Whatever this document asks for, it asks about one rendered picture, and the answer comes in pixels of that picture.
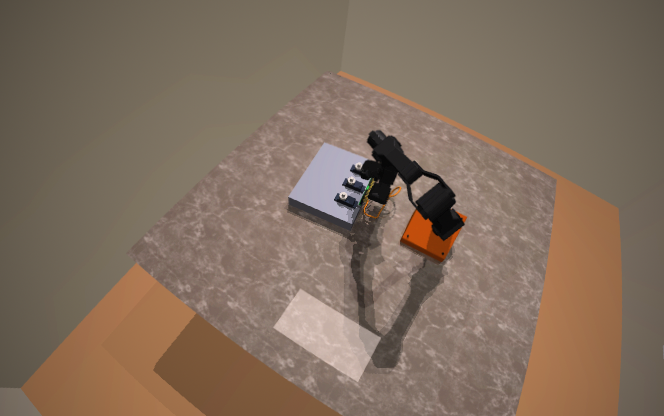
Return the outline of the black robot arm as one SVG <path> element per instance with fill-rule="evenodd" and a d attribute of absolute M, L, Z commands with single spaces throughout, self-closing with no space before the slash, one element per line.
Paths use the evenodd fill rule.
<path fill-rule="evenodd" d="M 455 209 L 451 209 L 456 203 L 454 192 L 439 175 L 423 170 L 415 160 L 412 162 L 407 158 L 401 148 L 402 144 L 395 137 L 386 136 L 380 130 L 372 130 L 368 135 L 367 141 L 373 149 L 372 156 L 377 161 L 367 159 L 364 162 L 360 171 L 362 179 L 374 178 L 378 182 L 381 163 L 386 170 L 398 171 L 407 185 L 409 201 L 425 221 L 429 219 L 432 222 L 432 231 L 443 241 L 465 225 Z M 416 205 L 410 185 L 423 175 L 440 183 L 418 198 Z"/>

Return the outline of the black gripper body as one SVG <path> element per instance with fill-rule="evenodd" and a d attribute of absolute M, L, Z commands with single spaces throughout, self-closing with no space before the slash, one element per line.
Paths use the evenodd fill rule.
<path fill-rule="evenodd" d="M 386 205 L 390 196 L 389 188 L 393 185 L 398 171 L 386 170 L 381 163 L 378 185 L 372 186 L 368 198 L 380 204 Z M 390 184 L 390 185 L 389 185 Z"/>

